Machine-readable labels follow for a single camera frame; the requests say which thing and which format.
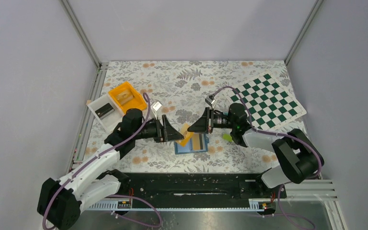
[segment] wooden block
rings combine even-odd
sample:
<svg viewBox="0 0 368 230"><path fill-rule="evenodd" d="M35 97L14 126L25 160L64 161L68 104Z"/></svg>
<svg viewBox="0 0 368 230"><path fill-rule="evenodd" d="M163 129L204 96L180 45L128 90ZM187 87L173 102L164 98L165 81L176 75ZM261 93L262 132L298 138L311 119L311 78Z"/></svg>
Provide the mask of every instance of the wooden block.
<svg viewBox="0 0 368 230"><path fill-rule="evenodd" d="M178 144L180 144L181 146L185 146L187 143L188 143L188 141L191 139L191 137L194 135L194 133L193 132L188 132L187 131L187 129L188 129L188 127L190 127L187 123L185 123L182 127L181 127L181 129L180 129L180 133L184 136L184 139L182 139L182 140L177 140L176 142L178 143Z"/></svg>
<svg viewBox="0 0 368 230"><path fill-rule="evenodd" d="M126 89L123 92L121 92L120 94L118 94L116 96L116 99L118 100L118 102L121 105L124 105L124 104L126 104L127 102L129 102L130 100L133 99L133 94L129 89Z"/></svg>
<svg viewBox="0 0 368 230"><path fill-rule="evenodd" d="M193 150L201 150L202 142L201 135L199 133L195 133L192 138L193 141Z"/></svg>

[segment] white wall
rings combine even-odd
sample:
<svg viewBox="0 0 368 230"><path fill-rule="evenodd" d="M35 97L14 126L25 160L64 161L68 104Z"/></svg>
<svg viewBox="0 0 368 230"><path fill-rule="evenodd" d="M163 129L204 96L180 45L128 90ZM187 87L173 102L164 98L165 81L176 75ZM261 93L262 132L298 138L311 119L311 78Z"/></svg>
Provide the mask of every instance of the white wall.
<svg viewBox="0 0 368 230"><path fill-rule="evenodd" d="M349 229L368 229L368 1L326 1L288 70Z"/></svg>
<svg viewBox="0 0 368 230"><path fill-rule="evenodd" d="M70 0L101 61L282 60L315 0Z"/></svg>
<svg viewBox="0 0 368 230"><path fill-rule="evenodd" d="M0 0L0 230L41 226L41 185L66 170L94 76L57 0Z"/></svg>

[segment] orange bin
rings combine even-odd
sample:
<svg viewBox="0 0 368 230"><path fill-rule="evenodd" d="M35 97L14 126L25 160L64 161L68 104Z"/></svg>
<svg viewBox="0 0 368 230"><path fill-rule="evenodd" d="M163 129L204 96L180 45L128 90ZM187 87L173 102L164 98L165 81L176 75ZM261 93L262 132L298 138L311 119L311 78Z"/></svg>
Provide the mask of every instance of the orange bin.
<svg viewBox="0 0 368 230"><path fill-rule="evenodd" d="M122 109L124 114L126 114L128 109L136 108L145 110L147 108L147 104L142 95L140 95L140 93L127 81L108 93L115 103Z"/></svg>

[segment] table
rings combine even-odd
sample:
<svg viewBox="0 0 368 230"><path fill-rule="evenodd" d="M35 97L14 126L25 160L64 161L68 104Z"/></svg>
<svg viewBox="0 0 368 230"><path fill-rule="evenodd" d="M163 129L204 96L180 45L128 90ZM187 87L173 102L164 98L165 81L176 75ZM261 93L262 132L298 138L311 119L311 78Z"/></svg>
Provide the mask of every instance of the table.
<svg viewBox="0 0 368 230"><path fill-rule="evenodd" d="M112 61L109 63L101 95L128 81L139 92L159 100L170 123L180 130L184 123L194 123L207 104L204 99L222 86L236 86L248 78L269 72L294 95L284 61ZM230 102L222 91L217 95L217 109L227 111ZM306 132L301 118L283 126L281 132L299 128ZM122 172L150 173L261 173L278 165L276 156L257 148L243 148L222 139L229 130L214 129L208 135L206 153L175 155L173 142L136 141L136 147L112 166ZM94 154L107 133L94 120L84 158Z"/></svg>

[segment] green and white checkerboard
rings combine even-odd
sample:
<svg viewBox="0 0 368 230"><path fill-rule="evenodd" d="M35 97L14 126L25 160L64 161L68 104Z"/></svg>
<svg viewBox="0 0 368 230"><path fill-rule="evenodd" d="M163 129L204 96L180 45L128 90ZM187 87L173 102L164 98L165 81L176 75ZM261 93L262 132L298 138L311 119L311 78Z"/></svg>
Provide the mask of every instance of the green and white checkerboard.
<svg viewBox="0 0 368 230"><path fill-rule="evenodd" d="M277 129L307 113L302 105L268 73L249 79L236 90L252 114L252 124L258 129ZM234 91L227 93L229 101L239 102Z"/></svg>

